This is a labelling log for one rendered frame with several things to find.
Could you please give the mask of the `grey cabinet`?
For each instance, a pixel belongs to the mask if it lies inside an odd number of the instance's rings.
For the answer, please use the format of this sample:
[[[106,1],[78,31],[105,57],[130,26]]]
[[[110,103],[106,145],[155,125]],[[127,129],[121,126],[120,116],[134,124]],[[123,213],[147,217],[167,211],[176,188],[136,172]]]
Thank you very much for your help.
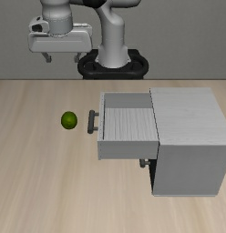
[[[155,196],[214,197],[226,174],[226,119],[208,87],[152,87],[159,136]]]

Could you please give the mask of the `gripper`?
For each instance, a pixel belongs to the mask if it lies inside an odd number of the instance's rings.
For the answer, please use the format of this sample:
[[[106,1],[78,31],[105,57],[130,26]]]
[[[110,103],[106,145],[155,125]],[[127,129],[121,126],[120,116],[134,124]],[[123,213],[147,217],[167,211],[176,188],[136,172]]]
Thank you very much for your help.
[[[78,63],[82,53],[92,49],[92,26],[89,24],[73,24],[73,29],[65,35],[50,35],[43,32],[32,32],[28,35],[29,50],[42,53],[47,63],[52,57],[48,53],[76,53]]]

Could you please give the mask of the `grey open drawer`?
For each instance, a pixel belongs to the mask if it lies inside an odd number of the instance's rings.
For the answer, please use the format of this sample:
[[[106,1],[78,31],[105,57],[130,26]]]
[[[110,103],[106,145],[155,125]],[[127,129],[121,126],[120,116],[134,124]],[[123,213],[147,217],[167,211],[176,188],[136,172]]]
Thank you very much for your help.
[[[150,93],[101,93],[87,132],[98,132],[98,159],[156,159],[159,136]]]

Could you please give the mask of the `green lime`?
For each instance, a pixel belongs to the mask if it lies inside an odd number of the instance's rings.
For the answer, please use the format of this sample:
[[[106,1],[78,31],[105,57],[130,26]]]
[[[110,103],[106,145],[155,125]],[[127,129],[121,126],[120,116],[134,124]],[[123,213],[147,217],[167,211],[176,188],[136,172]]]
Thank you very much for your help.
[[[77,116],[75,113],[67,111],[61,117],[61,125],[64,129],[73,129],[77,126]]]

